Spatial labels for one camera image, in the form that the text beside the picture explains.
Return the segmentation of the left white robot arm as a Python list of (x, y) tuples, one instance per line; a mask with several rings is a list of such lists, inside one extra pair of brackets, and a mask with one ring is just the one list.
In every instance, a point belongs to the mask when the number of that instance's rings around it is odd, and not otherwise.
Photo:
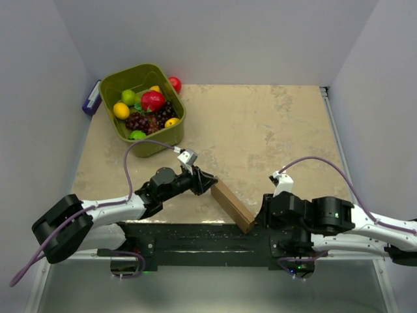
[(66, 260), (81, 250), (87, 235), (102, 226), (125, 220), (141, 220), (163, 209), (163, 202), (191, 190), (200, 196), (218, 182), (215, 176), (193, 166), (176, 174), (160, 168), (131, 196), (102, 201), (81, 201), (75, 194), (59, 200), (33, 225), (32, 232), (51, 263)]

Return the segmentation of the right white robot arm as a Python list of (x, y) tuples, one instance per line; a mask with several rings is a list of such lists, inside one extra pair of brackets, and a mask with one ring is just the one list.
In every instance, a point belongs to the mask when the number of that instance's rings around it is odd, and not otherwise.
[(271, 232), (285, 233), (283, 239), (273, 240), (272, 246), (287, 257), (344, 250), (416, 266), (415, 220), (369, 217), (360, 206), (332, 196), (309, 201), (290, 192), (265, 194), (255, 221)]

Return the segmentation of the brown cardboard box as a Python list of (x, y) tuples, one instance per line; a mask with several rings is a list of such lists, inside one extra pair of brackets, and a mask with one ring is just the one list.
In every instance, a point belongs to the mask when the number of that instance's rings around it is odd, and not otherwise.
[(220, 178), (217, 177), (217, 180), (211, 188), (212, 197), (243, 233), (249, 233), (255, 225), (253, 213)]

